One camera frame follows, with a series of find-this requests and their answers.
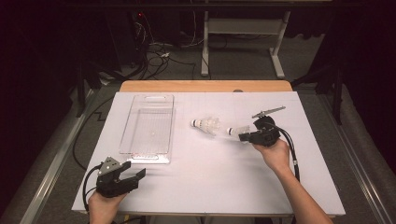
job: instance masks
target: wooden table edge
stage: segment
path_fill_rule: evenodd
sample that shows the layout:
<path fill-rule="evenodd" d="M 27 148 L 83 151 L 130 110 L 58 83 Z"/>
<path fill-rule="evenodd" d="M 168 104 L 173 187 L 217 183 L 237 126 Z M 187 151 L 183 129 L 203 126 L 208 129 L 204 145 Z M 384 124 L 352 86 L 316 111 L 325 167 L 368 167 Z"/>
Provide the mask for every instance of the wooden table edge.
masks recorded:
<path fill-rule="evenodd" d="M 227 92 L 292 91 L 286 80 L 129 80 L 120 91 L 142 92 Z"/>

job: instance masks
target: wire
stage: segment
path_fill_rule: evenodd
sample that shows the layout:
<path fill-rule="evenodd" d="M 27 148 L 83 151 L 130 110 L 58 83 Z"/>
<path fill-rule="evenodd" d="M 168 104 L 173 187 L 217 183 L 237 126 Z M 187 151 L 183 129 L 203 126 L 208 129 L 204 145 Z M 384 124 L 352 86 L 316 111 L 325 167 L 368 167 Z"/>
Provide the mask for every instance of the wire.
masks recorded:
<path fill-rule="evenodd" d="M 136 34 L 136 36 L 139 36 L 140 35 L 140 31 L 141 30 L 143 30 L 143 34 L 142 34 L 142 36 L 143 36 L 143 39 L 142 39 L 142 44 L 145 42 L 145 40 L 146 40 L 146 29 L 145 29 L 145 27 L 142 25 L 142 24 L 140 24 L 139 22 L 135 22 L 134 24 L 136 24 L 136 25 L 138 25 L 139 26 L 139 30 L 138 30 L 138 32 L 137 32 L 137 34 Z"/>
<path fill-rule="evenodd" d="M 218 35 L 218 36 L 221 36 L 221 37 L 223 37 L 223 39 L 224 39 L 224 46 L 222 46 L 222 47 L 212 47 L 212 46 L 207 46 L 208 48 L 210 48 L 210 49 L 225 49 L 225 48 L 227 48 L 227 45 L 228 45 L 228 40 L 227 40 L 227 35 Z"/>
<path fill-rule="evenodd" d="M 101 167 L 102 167 L 102 163 L 100 165 L 94 166 L 87 173 L 87 175 L 85 176 L 85 179 L 84 179 L 84 185 L 82 186 L 82 201 L 84 202 L 85 211 L 87 211 L 87 213 L 90 212 L 90 207 L 88 206 L 88 203 L 87 203 L 87 193 L 85 192 L 86 188 L 87 188 L 87 182 L 88 182 L 88 179 L 90 178 L 90 175 L 93 173 L 93 171 L 99 170 Z"/>
<path fill-rule="evenodd" d="M 212 75 L 211 75 L 211 73 L 210 73 L 210 67 L 209 67 L 209 64 L 207 64 L 207 62 L 206 62 L 206 60 L 205 60 L 204 56 L 202 56 L 201 58 L 202 58 L 202 61 L 204 61 L 204 63 L 205 63 L 205 64 L 206 64 L 206 66 L 207 66 L 207 74 L 209 75 L 209 80 L 212 80 Z"/>
<path fill-rule="evenodd" d="M 78 130 L 76 139 L 75 139 L 75 141 L 74 141 L 74 143 L 73 143 L 72 152 L 73 152 L 73 158 L 74 158 L 75 162 L 76 162 L 77 165 L 78 165 L 81 169 L 83 169 L 84 171 L 87 170 L 87 167 L 85 167 L 84 165 L 82 165 L 81 162 L 78 160 L 78 158 L 77 158 L 77 156 L 76 156 L 76 144 L 77 144 L 77 141 L 78 141 L 78 139 L 79 139 L 79 136 L 81 135 L 82 130 L 84 129 L 85 125 L 87 124 L 88 120 L 92 117 L 93 114 L 99 114 L 99 118 L 98 118 L 97 121 L 104 121 L 104 120 L 106 120 L 106 119 L 101 119 L 102 113 L 97 112 L 97 110 L 98 110 L 102 105 L 104 105 L 105 103 L 107 103 L 108 101 L 110 101 L 110 100 L 113 99 L 113 98 L 114 98 L 114 96 L 111 97 L 111 98 L 109 98 L 109 99 L 107 99 L 107 100 L 105 100 L 105 101 L 102 102 L 101 104 L 99 104 L 99 106 L 97 106 L 97 107 L 93 110 L 93 112 L 91 112 L 91 114 L 84 120 L 84 123 L 81 125 L 81 128 Z"/>
<path fill-rule="evenodd" d="M 133 71 L 132 73 L 130 73 L 129 75 L 126 75 L 126 77 L 128 79 L 131 79 L 131 77 L 135 77 L 137 76 L 139 73 L 141 73 L 142 71 L 145 70 L 145 68 L 147 67 L 147 63 L 145 60 L 143 60 L 143 62 L 141 64 L 139 64 L 139 66 L 136 68 L 135 71 Z"/>
<path fill-rule="evenodd" d="M 194 40 L 195 40 L 195 36 L 196 36 L 196 32 L 197 32 L 197 21 L 196 21 L 195 11 L 192 12 L 192 16 L 194 17 L 194 36 L 192 37 L 192 41 L 190 42 L 189 45 L 181 46 L 181 47 L 191 47 L 194 44 Z"/>
<path fill-rule="evenodd" d="M 195 69 L 195 65 L 196 63 L 183 63 L 183 62 L 179 62 L 175 59 L 172 59 L 169 57 L 169 60 L 175 63 L 181 63 L 181 64 L 186 64 L 186 65 L 192 65 L 192 71 L 191 71 L 191 79 L 194 80 L 194 69 Z"/>
<path fill-rule="evenodd" d="M 165 44 L 164 42 L 162 42 L 162 43 L 157 42 L 157 43 L 150 44 L 150 45 L 152 47 L 160 47 L 159 49 L 154 49 L 153 51 L 149 51 L 149 52 L 152 52 L 152 53 L 157 53 L 157 52 L 166 53 L 165 45 L 166 46 L 172 46 L 172 45 Z"/>
<path fill-rule="evenodd" d="M 151 58 L 148 59 L 148 65 L 151 65 L 153 67 L 157 67 L 157 69 L 153 73 L 150 72 L 150 75 L 148 77 L 142 76 L 142 79 L 147 80 L 147 79 L 149 79 L 151 77 L 155 77 L 155 76 L 159 75 L 161 72 L 163 72 L 167 68 L 168 62 L 169 62 L 168 53 L 165 53 L 166 51 L 165 51 L 164 46 L 160 46 L 160 47 L 161 48 L 159 50 L 148 51 L 148 53 L 153 53 L 153 54 L 157 55 L 155 57 L 151 57 Z M 153 61 L 155 59 L 160 59 L 161 63 L 160 64 L 152 63 L 151 61 Z"/>
<path fill-rule="evenodd" d="M 187 46 L 181 46 L 181 47 L 182 48 L 188 48 L 188 47 L 198 46 L 198 45 L 201 45 L 203 42 L 204 42 L 204 40 L 202 39 L 202 40 L 196 42 L 195 44 L 187 45 Z"/>
<path fill-rule="evenodd" d="M 160 45 L 158 45 L 158 44 L 150 44 L 150 45 L 151 45 L 151 46 L 160 46 Z M 147 51 L 147 53 L 154 53 L 154 54 L 157 54 L 157 56 L 160 56 L 160 54 L 159 54 L 158 52 L 161 52 L 162 50 L 163 50 L 163 52 L 165 52 L 164 44 L 163 44 L 162 46 L 160 46 L 160 49 L 154 50 L 154 51 Z M 160 65 L 150 64 L 150 61 L 152 60 L 152 58 L 148 59 L 147 53 L 144 55 L 144 64 L 145 64 L 145 66 L 144 66 L 144 72 L 141 72 L 140 77 L 138 78 L 139 80 L 143 80 L 143 79 L 147 79 L 147 78 L 149 78 L 149 77 L 156 76 L 156 75 L 158 75 L 159 73 L 161 73 L 161 72 L 164 70 L 164 69 L 163 69 L 162 71 L 159 72 L 159 69 L 161 68 L 161 66 L 164 65 L 163 59 L 162 59 L 162 62 L 163 62 L 163 63 L 160 64 Z M 149 65 L 151 65 L 151 66 L 160 66 L 160 68 L 157 68 L 157 71 L 153 74 L 153 73 L 151 73 L 151 72 L 149 71 Z M 147 72 L 150 73 L 150 76 L 145 78 L 145 74 L 146 74 Z"/>
<path fill-rule="evenodd" d="M 87 198 L 87 195 L 88 195 L 91 191 L 93 191 L 94 189 L 96 189 L 96 187 L 91 188 L 90 190 L 88 190 L 88 191 L 85 193 L 85 198 Z"/>
<path fill-rule="evenodd" d="M 268 122 L 265 122 L 265 124 L 268 124 L 268 125 L 270 125 L 270 126 L 276 128 L 277 130 L 279 130 L 279 131 L 285 136 L 286 141 L 287 141 L 288 144 L 289 144 L 289 148 L 290 148 L 290 152 L 291 152 L 291 157 L 292 157 L 292 159 L 293 159 L 294 176 L 295 176 L 295 177 L 297 178 L 297 180 L 300 182 L 300 169 L 299 169 L 299 167 L 298 167 L 297 157 L 296 157 L 296 153 L 295 153 L 295 150 L 294 150 L 294 144 L 293 144 L 293 141 L 292 141 L 290 135 L 288 134 L 288 132 L 286 132 L 285 130 L 283 130 L 283 129 L 277 127 L 275 124 L 268 123 Z"/>
<path fill-rule="evenodd" d="M 151 43 L 153 44 L 155 41 L 154 41 L 154 37 L 152 36 L 151 27 L 149 26 L 149 21 L 148 21 L 146 15 L 145 15 L 145 13 L 142 12 L 142 16 L 143 16 L 143 18 L 145 18 L 146 24 L 148 25 L 148 32 L 149 32 L 149 34 L 151 36 L 151 40 L 152 40 Z"/>

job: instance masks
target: forearm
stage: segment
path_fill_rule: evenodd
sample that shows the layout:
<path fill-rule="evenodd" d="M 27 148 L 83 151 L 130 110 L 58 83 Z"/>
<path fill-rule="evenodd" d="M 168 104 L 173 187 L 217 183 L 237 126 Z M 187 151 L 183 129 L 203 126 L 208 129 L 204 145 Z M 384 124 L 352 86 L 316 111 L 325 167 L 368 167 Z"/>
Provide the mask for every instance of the forearm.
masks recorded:
<path fill-rule="evenodd" d="M 126 194 L 114 198 L 105 198 L 95 191 L 89 199 L 90 223 L 110 224 L 117 214 L 119 204 Z"/>
<path fill-rule="evenodd" d="M 320 206 L 295 178 L 290 169 L 276 171 L 276 175 L 288 196 L 297 223 L 332 223 Z"/>

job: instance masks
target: metal rail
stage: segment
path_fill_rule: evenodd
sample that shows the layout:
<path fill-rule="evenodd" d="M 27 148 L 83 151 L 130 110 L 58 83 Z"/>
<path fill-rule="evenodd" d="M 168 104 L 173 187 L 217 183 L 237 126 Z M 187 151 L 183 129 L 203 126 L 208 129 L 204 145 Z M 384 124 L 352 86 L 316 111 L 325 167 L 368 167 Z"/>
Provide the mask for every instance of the metal rail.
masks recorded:
<path fill-rule="evenodd" d="M 356 176 L 356 179 L 358 180 L 359 184 L 361 185 L 361 190 L 363 191 L 364 196 L 367 199 L 368 204 L 373 210 L 373 213 L 375 214 L 375 217 L 380 224 L 392 224 L 393 221 L 390 218 L 390 215 L 385 208 L 384 204 L 382 203 L 381 198 L 379 197 L 377 193 L 377 189 L 375 185 L 373 184 L 372 180 L 370 177 L 367 175 L 366 171 L 364 170 L 363 165 L 361 164 L 361 161 L 359 160 L 359 157 L 357 153 L 355 152 L 354 147 L 350 143 L 350 141 L 347 138 L 347 134 L 345 133 L 344 129 L 342 126 L 338 125 L 335 119 L 332 116 L 332 107 L 331 103 L 327 99 L 326 96 L 324 95 L 319 95 L 318 96 L 320 102 L 323 104 L 323 106 L 326 109 L 326 112 L 328 113 L 333 126 L 335 127 L 336 131 L 338 132 L 338 135 L 345 146 L 345 154 L 346 154 L 346 159 L 348 160 L 353 173 Z"/>
<path fill-rule="evenodd" d="M 53 159 L 46 175 L 44 176 L 40 186 L 38 187 L 33 200 L 30 202 L 29 207 L 23 215 L 21 223 L 31 224 L 37 222 L 41 211 L 56 183 L 56 180 L 58 179 L 58 176 L 61 173 L 62 168 L 64 167 L 64 163 L 66 162 L 67 156 L 70 153 L 70 146 L 73 144 L 76 138 L 76 134 L 81 128 L 81 125 L 86 118 L 87 111 L 90 109 L 95 96 L 96 93 L 92 90 L 88 92 L 86 98 L 88 103 L 85 107 L 85 110 L 82 112 L 82 115 L 75 121 L 70 134 L 67 136 L 66 140 L 56 153 L 55 158 Z"/>

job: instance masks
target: table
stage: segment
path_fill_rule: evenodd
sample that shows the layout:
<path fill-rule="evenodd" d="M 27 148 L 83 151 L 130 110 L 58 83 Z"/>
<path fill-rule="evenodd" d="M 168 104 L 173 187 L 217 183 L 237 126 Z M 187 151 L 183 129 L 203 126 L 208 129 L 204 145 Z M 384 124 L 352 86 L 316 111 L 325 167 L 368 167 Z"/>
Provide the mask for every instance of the table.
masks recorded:
<path fill-rule="evenodd" d="M 235 89 L 244 92 L 230 92 Z M 340 216 L 345 213 L 298 95 L 283 80 L 124 82 L 108 113 L 88 170 L 106 156 L 125 161 L 117 147 L 129 114 L 131 96 L 155 90 L 172 92 L 176 99 L 172 159 L 170 164 L 133 164 L 121 174 L 123 179 L 147 168 L 147 175 L 140 180 L 139 189 L 132 191 L 121 203 L 120 213 L 291 216 L 289 201 L 279 181 L 251 144 L 210 137 L 190 126 L 191 119 L 216 111 L 224 112 L 221 113 L 222 120 L 250 124 L 254 121 L 251 119 L 252 113 L 260 112 L 257 110 L 262 108 L 262 103 L 268 107 L 282 104 L 293 110 L 285 113 L 285 109 L 271 117 L 293 138 L 302 184 L 327 214 Z M 233 113 L 225 112 L 225 108 L 231 108 L 230 102 L 238 103 L 231 106 Z M 231 114 L 241 115 L 241 119 L 233 120 Z M 95 185 L 95 180 L 93 175 L 88 188 Z M 72 208 L 75 211 L 84 211 L 80 195 L 81 190 Z"/>

